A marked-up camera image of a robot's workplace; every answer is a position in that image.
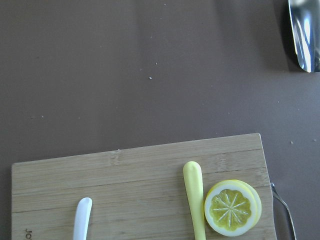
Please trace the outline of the bamboo cutting board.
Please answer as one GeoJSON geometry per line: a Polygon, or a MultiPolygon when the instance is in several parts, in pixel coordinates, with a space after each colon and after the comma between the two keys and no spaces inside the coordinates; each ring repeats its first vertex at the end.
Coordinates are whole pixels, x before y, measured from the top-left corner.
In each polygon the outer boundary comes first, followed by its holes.
{"type": "Polygon", "coordinates": [[[228,179],[256,189],[262,215],[242,240],[277,238],[271,182],[258,133],[15,163],[11,237],[72,239],[77,205],[89,197],[89,240],[192,240],[183,178],[189,161],[201,166],[205,193],[228,179]]]}

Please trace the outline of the steel scoop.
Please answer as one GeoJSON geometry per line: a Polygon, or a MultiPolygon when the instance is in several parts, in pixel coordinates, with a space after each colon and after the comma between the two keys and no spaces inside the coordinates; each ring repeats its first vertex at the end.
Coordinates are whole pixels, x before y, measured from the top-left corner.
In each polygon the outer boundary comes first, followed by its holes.
{"type": "Polygon", "coordinates": [[[320,1],[289,0],[294,49],[301,69],[320,71],[320,1]]]}

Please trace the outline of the white ceramic spoon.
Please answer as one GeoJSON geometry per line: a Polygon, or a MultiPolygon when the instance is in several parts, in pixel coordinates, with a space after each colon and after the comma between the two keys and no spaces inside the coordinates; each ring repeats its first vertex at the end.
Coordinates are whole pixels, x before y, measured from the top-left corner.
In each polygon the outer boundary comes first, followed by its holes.
{"type": "Polygon", "coordinates": [[[90,197],[82,198],[75,211],[73,240],[86,240],[93,201],[90,197]]]}

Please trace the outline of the yellow plastic knife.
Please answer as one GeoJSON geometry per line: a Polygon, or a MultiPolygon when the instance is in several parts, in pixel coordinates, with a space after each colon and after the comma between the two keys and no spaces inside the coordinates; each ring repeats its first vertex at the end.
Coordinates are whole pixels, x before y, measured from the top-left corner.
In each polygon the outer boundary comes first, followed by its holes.
{"type": "Polygon", "coordinates": [[[189,204],[194,237],[205,240],[204,187],[201,166],[189,161],[183,166],[183,179],[189,204]]]}

